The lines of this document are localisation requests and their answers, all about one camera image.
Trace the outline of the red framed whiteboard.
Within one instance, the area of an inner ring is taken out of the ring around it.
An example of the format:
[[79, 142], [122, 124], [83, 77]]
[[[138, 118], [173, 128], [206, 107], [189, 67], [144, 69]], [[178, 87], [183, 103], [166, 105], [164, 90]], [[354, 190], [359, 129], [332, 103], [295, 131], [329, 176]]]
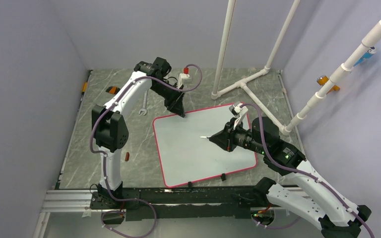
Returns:
[[227, 152], [200, 136], [211, 136], [232, 118], [231, 104], [157, 117], [152, 122], [164, 185], [168, 188], [220, 178], [257, 166], [257, 154], [241, 147]]

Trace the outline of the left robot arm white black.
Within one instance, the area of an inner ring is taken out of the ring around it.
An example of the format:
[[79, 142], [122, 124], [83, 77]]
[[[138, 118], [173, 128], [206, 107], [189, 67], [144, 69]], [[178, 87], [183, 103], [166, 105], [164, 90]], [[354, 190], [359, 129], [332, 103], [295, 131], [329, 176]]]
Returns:
[[164, 98], [167, 111], [182, 118], [186, 115], [183, 87], [170, 84], [166, 78], [171, 69], [167, 60], [160, 57], [152, 63], [139, 62], [119, 92], [103, 106], [96, 105], [92, 109], [90, 150], [100, 154], [102, 165], [94, 199], [110, 208], [118, 208], [123, 203], [121, 152], [129, 137], [125, 116], [131, 112], [138, 98], [152, 90]]

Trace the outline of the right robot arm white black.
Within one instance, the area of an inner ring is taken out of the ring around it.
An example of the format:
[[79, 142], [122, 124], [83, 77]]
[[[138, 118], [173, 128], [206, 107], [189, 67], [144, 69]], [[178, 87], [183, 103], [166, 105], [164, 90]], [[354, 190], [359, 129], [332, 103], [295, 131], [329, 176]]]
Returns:
[[317, 227], [325, 238], [356, 238], [361, 228], [370, 237], [375, 236], [366, 223], [372, 213], [370, 208], [337, 192], [297, 147], [280, 138], [278, 127], [269, 118], [254, 119], [251, 129], [236, 122], [232, 118], [208, 140], [227, 152], [241, 147], [262, 154], [270, 169], [289, 178], [309, 195], [309, 199], [303, 198], [272, 179], [262, 178], [253, 187], [256, 204], [284, 207]]

